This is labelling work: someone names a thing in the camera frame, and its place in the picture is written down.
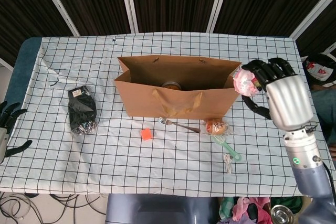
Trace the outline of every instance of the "wall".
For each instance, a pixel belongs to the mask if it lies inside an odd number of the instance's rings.
[[[5,99],[5,95],[7,92],[8,84],[10,77],[12,76],[12,72],[0,65],[0,102],[3,102]]]

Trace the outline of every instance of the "can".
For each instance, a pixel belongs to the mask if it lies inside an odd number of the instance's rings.
[[[167,89],[182,90],[181,85],[175,81],[167,81],[164,84],[162,84],[161,87]]]
[[[292,211],[283,205],[272,207],[271,218],[273,224],[294,224],[295,217]]]

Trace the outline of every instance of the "fork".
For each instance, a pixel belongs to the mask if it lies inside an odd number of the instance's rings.
[[[159,118],[158,122],[166,124],[166,125],[172,125],[172,124],[174,124],[176,126],[179,126],[179,127],[182,127],[182,128],[188,129],[188,130],[191,130],[191,131],[196,132],[196,133],[201,132],[200,129],[184,126],[184,125],[181,125],[181,124],[178,124],[178,123],[174,123],[174,122],[172,122],[171,120],[169,120],[167,118]]]

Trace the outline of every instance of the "metal can lid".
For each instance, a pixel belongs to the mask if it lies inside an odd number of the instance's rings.
[[[273,224],[294,224],[295,218],[292,211],[283,205],[276,205],[271,210]]]
[[[162,84],[161,86],[162,86],[162,87],[165,87],[165,86],[167,86],[167,85],[175,85],[175,86],[177,86],[180,90],[182,90],[181,85],[178,84],[178,83],[175,82],[175,81],[167,81],[167,82],[165,82],[164,84]]]

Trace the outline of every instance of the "checkered tablecloth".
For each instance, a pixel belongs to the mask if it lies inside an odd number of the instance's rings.
[[[43,38],[23,104],[28,112],[17,120],[9,145],[19,146],[27,139],[33,143],[0,166],[0,190],[183,196],[300,194],[282,144],[283,132],[272,121],[253,114],[241,97],[225,115],[233,131],[227,142],[243,157],[232,163],[232,174],[225,173],[226,151],[206,134],[166,126],[154,118],[129,117],[113,83],[122,73],[117,57],[149,54],[242,63],[282,57],[304,76],[296,44],[290,38],[200,33]],[[95,94],[98,132],[72,136],[67,92],[82,85]],[[267,105],[262,94],[254,101]],[[198,120],[178,122],[202,127]],[[154,139],[142,141],[140,130],[147,127]],[[320,126],[315,133],[323,159],[332,166]]]

